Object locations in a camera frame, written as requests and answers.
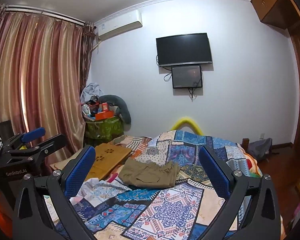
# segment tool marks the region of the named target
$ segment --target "bed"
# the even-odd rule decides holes
[[[167,189],[127,186],[116,177],[112,182],[92,178],[70,199],[77,214],[97,239],[191,239],[196,240],[224,203],[213,189],[198,160],[202,145],[246,176],[260,177],[256,160],[240,144],[182,130],[163,132],[156,138],[121,136],[109,144],[129,147],[131,158],[164,165],[172,160],[181,166],[176,185]],[[111,174],[118,174],[122,165]],[[246,211],[245,197],[227,236],[233,234]],[[66,236],[49,198],[46,200],[56,230]]]

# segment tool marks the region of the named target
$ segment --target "television screen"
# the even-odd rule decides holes
[[[173,88],[201,88],[201,67],[177,66],[171,68]]]
[[[158,65],[212,63],[206,33],[184,34],[157,38]]]

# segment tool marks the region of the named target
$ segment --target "screw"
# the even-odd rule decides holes
[[[27,173],[26,175],[23,176],[23,179],[30,179],[31,175]]]
[[[239,171],[239,170],[235,170],[235,171],[233,172],[233,174],[234,174],[235,176],[237,176],[237,177],[241,177],[241,176],[242,176],[242,172]]]
[[[53,176],[59,176],[61,174],[61,170],[55,170],[53,173],[52,173],[52,175]]]
[[[269,174],[265,174],[265,179],[266,180],[271,180],[271,176]]]

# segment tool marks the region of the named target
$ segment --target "yellow foam tube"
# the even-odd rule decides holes
[[[185,123],[189,124],[196,134],[204,135],[199,126],[190,117],[182,117],[181,119],[179,119],[171,128],[171,130],[177,130],[181,125]]]

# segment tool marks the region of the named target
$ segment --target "wooden floor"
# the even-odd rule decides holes
[[[283,225],[287,229],[300,203],[300,195],[295,188],[300,175],[300,160],[296,158],[290,147],[275,149],[273,153],[266,160],[258,162],[258,166],[263,174],[267,173],[272,178],[278,195]]]

